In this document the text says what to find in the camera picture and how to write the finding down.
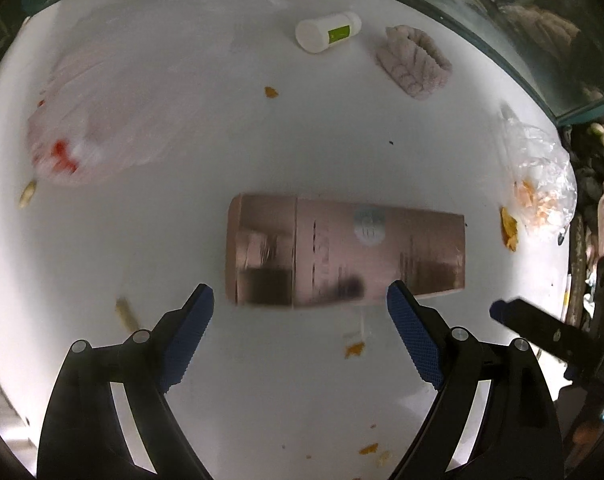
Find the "peanut shell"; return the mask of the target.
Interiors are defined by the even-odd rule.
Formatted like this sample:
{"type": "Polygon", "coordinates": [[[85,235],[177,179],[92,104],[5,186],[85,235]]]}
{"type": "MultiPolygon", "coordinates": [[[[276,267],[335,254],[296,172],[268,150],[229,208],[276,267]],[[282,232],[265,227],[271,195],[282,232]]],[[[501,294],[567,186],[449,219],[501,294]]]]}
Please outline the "peanut shell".
{"type": "Polygon", "coordinates": [[[134,315],[131,305],[125,297],[119,297],[116,300],[114,312],[116,312],[116,316],[127,333],[131,334],[140,330],[138,319],[134,315]]]}
{"type": "Polygon", "coordinates": [[[18,207],[20,209],[23,209],[27,206],[29,206],[29,204],[31,203],[31,200],[33,199],[33,196],[36,192],[37,189],[37,180],[33,179],[31,180],[27,185],[25,185],[25,188],[23,189],[19,200],[18,200],[18,207]]]}

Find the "clear bag orange peels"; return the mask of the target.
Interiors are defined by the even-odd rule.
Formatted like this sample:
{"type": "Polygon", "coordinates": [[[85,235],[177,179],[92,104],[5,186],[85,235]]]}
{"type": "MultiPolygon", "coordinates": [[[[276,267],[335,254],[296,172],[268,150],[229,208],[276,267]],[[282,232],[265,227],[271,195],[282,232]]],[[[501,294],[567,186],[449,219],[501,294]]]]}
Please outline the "clear bag orange peels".
{"type": "Polygon", "coordinates": [[[495,143],[510,213],[529,232],[564,232],[575,214],[578,186],[556,133],[522,122],[503,103],[495,143]]]}

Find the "white red plastic bag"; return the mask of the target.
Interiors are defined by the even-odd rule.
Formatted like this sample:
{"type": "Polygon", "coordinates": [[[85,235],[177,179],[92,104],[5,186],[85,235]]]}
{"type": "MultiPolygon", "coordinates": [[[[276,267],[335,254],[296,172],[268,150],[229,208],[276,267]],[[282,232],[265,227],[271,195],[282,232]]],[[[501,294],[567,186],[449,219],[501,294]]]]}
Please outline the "white red plastic bag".
{"type": "Polygon", "coordinates": [[[265,113],[262,39],[284,0],[63,0],[26,145],[40,180],[94,183],[265,113]]]}

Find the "small white green bottle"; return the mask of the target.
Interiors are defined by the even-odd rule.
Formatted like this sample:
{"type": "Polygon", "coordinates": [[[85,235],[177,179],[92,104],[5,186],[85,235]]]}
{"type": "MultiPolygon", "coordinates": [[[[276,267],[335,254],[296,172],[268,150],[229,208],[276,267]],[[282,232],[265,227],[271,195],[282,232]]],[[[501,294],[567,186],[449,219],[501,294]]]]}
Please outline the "small white green bottle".
{"type": "Polygon", "coordinates": [[[356,36],[361,29],[360,17],[353,11],[345,11],[300,21],[294,36],[305,52],[319,54],[356,36]]]}

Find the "pink cardboard box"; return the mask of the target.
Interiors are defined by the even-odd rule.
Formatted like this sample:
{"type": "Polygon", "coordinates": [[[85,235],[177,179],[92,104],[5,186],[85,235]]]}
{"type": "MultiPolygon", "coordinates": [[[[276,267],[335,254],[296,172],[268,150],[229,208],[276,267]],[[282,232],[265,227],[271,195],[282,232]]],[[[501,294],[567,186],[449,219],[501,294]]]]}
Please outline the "pink cardboard box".
{"type": "Polygon", "coordinates": [[[464,217],[265,194],[229,205],[225,286],[234,304],[375,304],[396,280],[418,297],[464,289],[464,217]]]}

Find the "orange peel piece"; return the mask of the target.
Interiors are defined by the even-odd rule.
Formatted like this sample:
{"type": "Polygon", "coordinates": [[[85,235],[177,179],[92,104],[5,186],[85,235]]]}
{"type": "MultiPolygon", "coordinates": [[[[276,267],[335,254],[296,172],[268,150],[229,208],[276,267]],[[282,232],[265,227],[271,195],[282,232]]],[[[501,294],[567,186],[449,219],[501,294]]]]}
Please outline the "orange peel piece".
{"type": "Polygon", "coordinates": [[[500,232],[504,246],[515,252],[518,246],[518,222],[506,207],[500,208],[500,232]]]}

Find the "black trash bin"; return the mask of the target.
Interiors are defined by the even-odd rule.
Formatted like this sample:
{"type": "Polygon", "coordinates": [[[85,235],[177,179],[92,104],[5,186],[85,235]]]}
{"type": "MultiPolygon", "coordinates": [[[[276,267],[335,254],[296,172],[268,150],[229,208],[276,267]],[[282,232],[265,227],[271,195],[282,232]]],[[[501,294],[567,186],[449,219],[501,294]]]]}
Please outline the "black trash bin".
{"type": "Polygon", "coordinates": [[[568,282],[562,319],[586,332],[594,316],[594,289],[599,259],[598,207],[604,196],[604,119],[590,124],[565,126],[562,147],[570,156],[578,199],[575,213],[564,232],[568,241],[568,282]]]}

